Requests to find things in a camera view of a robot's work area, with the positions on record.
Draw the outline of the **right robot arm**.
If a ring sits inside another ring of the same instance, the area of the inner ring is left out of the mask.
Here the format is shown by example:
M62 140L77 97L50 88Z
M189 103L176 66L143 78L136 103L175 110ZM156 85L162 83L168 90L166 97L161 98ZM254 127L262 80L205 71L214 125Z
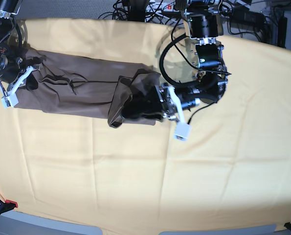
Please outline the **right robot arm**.
M43 58L35 50L23 46L22 31L15 17L20 6L18 0L0 0L0 85L8 84L10 91L18 83L33 91L39 85L32 72L40 70Z

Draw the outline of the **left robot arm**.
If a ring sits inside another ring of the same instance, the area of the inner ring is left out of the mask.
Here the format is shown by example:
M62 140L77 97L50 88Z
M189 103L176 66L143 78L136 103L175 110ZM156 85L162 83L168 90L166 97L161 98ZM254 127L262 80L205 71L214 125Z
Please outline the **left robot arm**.
M229 72L223 60L224 46L217 40L221 35L219 22L220 0L177 0L175 9L183 21L185 33L174 38L163 50L159 59L159 69L165 84L150 85L147 92L138 92L125 103L121 116L124 119L141 118L162 121L165 118L180 121L184 110L198 106L200 102L208 106L217 103L223 96L228 83ZM188 39L192 45L193 60L188 65L195 71L190 82L177 82L166 72L164 59L168 51L182 40Z

